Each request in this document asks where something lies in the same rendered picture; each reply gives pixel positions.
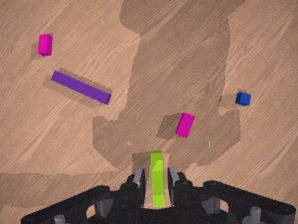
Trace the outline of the lime green rod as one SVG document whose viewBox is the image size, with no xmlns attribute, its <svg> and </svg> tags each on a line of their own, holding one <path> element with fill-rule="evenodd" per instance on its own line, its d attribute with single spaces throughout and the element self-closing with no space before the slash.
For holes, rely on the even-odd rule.
<svg viewBox="0 0 298 224">
<path fill-rule="evenodd" d="M 165 206 L 162 151 L 151 151 L 153 207 Z"/>
</svg>

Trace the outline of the purple rod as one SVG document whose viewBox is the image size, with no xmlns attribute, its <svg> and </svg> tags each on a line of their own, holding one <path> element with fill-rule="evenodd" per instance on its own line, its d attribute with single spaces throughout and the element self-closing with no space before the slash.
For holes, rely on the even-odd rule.
<svg viewBox="0 0 298 224">
<path fill-rule="evenodd" d="M 56 70 L 54 71 L 51 80 L 106 105 L 108 105 L 112 96 L 109 93 L 69 77 Z"/>
</svg>

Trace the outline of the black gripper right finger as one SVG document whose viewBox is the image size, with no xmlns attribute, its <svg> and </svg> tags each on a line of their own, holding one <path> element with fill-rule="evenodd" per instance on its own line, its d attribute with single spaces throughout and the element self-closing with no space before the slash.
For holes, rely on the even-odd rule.
<svg viewBox="0 0 298 224">
<path fill-rule="evenodd" d="M 209 224 L 208 215 L 229 224 L 294 224 L 296 208 L 290 204 L 214 180 L 195 187 L 175 167 L 167 173 L 176 224 Z M 220 209 L 220 199 L 228 204 L 228 212 Z"/>
</svg>

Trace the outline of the small blue cube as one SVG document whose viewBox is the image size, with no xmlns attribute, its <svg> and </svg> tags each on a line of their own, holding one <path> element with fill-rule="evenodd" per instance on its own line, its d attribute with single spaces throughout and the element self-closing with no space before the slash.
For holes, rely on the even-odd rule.
<svg viewBox="0 0 298 224">
<path fill-rule="evenodd" d="M 236 96 L 236 104 L 242 105 L 242 106 L 249 106 L 251 100 L 251 95 L 244 93 L 244 92 L 239 92 L 237 93 Z"/>
</svg>

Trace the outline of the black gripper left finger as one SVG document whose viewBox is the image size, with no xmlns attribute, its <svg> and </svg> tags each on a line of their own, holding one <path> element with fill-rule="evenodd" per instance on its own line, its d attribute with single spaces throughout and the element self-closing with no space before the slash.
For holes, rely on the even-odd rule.
<svg viewBox="0 0 298 224">
<path fill-rule="evenodd" d="M 137 169 L 136 174 L 128 176 L 126 183 L 121 184 L 119 190 L 110 191 L 109 186 L 99 185 L 28 214 L 20 222 L 97 224 L 105 220 L 104 224 L 138 224 L 138 208 L 144 208 L 145 194 L 145 169 Z M 95 207 L 95 214 L 87 220 L 87 209 L 92 205 Z"/>
</svg>

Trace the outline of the magenta block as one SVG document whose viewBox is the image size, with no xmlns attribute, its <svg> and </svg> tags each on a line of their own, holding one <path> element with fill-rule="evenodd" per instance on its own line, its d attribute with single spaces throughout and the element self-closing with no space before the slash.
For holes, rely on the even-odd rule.
<svg viewBox="0 0 298 224">
<path fill-rule="evenodd" d="M 195 116 L 183 112 L 175 134 L 187 138 Z"/>
<path fill-rule="evenodd" d="M 40 35 L 38 54 L 42 56 L 52 55 L 52 41 L 53 41 L 53 37 L 51 37 L 49 34 Z"/>
</svg>

